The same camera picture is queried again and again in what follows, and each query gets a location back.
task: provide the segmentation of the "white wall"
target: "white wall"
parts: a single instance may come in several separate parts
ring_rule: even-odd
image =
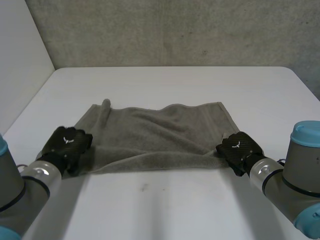
[[[26,2],[0,0],[1,134],[8,130],[54,70]]]

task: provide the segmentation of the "white table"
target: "white table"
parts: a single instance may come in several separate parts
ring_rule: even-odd
[[[31,163],[56,127],[91,104],[161,109],[222,102],[267,156],[285,158],[294,124],[320,120],[320,102],[283,67],[62,68],[4,138]],[[91,175],[63,182],[25,240],[303,240],[268,200],[231,169]]]

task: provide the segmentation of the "concrete wall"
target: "concrete wall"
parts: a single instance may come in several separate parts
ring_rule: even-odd
[[[26,2],[57,69],[283,66],[320,98],[320,0]]]
[[[25,1],[0,0],[1,134],[18,118],[54,70]]]

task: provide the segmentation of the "blue cap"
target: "blue cap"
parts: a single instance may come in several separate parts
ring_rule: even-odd
[[[7,142],[2,138],[2,136],[1,136],[1,134],[0,134],[0,156],[2,156],[3,154],[5,154],[7,150],[8,150],[8,144],[7,144]]]
[[[320,203],[303,210],[293,225],[310,239],[320,238]]]
[[[21,240],[21,237],[15,231],[4,226],[0,226],[0,240]]]
[[[320,148],[320,121],[300,121],[296,123],[290,138],[296,144]]]

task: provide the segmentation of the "gray towel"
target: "gray towel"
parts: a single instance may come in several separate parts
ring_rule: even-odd
[[[221,102],[161,110],[92,105],[75,125],[93,135],[82,174],[227,167],[215,148],[239,129]]]

